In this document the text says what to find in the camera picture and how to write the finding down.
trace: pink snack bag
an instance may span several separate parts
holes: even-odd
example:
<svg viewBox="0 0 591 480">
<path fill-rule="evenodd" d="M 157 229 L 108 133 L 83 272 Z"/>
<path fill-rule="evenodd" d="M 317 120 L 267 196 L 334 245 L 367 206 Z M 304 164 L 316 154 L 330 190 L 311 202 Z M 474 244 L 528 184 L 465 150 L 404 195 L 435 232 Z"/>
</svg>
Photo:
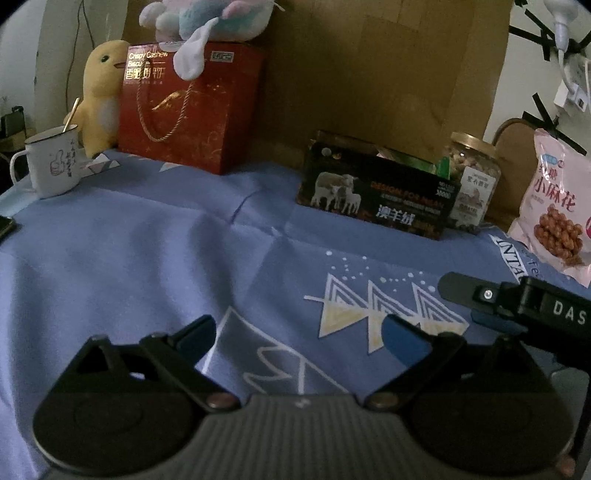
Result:
<svg viewBox="0 0 591 480">
<path fill-rule="evenodd" d="M 538 170 L 509 236 L 585 287 L 591 283 L 591 160 L 545 130 L 534 135 Z"/>
</svg>

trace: plush toy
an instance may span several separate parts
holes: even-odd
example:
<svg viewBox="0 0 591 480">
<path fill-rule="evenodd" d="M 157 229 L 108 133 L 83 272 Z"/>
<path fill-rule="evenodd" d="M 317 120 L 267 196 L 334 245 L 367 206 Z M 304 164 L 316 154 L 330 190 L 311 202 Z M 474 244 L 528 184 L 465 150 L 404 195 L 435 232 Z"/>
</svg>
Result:
<svg viewBox="0 0 591 480">
<path fill-rule="evenodd" d="M 267 27 L 273 0 L 163 0 L 149 4 L 139 23 L 156 29 L 156 39 L 181 38 L 174 70 L 193 80 L 204 68 L 203 51 L 209 41 L 248 41 Z"/>
<path fill-rule="evenodd" d="M 119 93 L 129 43 L 112 40 L 96 47 L 84 69 L 84 97 L 72 119 L 82 131 L 86 156 L 94 158 L 117 144 Z"/>
</svg>

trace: picture of fried snack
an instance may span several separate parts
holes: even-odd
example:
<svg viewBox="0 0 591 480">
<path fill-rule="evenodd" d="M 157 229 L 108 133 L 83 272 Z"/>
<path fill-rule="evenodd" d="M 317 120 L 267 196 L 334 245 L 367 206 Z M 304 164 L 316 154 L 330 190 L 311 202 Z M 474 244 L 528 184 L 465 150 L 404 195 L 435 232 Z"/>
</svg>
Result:
<svg viewBox="0 0 591 480">
<path fill-rule="evenodd" d="M 583 227 L 560 213 L 554 204 L 547 213 L 540 216 L 540 222 L 534 227 L 534 236 L 553 256 L 561 258 L 566 265 L 582 265 L 579 252 L 583 248 Z"/>
</svg>

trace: white mug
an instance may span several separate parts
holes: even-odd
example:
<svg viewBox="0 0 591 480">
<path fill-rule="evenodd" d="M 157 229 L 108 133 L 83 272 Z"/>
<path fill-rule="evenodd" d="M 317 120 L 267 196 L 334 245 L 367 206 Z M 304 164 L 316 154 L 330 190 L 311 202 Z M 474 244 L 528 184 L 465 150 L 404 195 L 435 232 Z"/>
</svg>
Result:
<svg viewBox="0 0 591 480">
<path fill-rule="evenodd" d="M 45 199 L 71 190 L 80 181 L 80 162 L 76 161 L 78 125 L 55 127 L 25 140 L 25 150 L 15 154 L 10 161 L 10 178 L 17 184 L 14 161 L 27 156 L 33 189 L 39 198 Z"/>
</svg>

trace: smartphone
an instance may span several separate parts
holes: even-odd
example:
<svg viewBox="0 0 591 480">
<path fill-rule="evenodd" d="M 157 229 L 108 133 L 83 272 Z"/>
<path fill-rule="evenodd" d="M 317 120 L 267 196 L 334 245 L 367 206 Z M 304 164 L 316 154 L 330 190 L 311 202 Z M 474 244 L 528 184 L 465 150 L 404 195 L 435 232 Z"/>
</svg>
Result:
<svg viewBox="0 0 591 480">
<path fill-rule="evenodd" d="M 0 215 L 0 241 L 17 227 L 13 218 Z"/>
</svg>

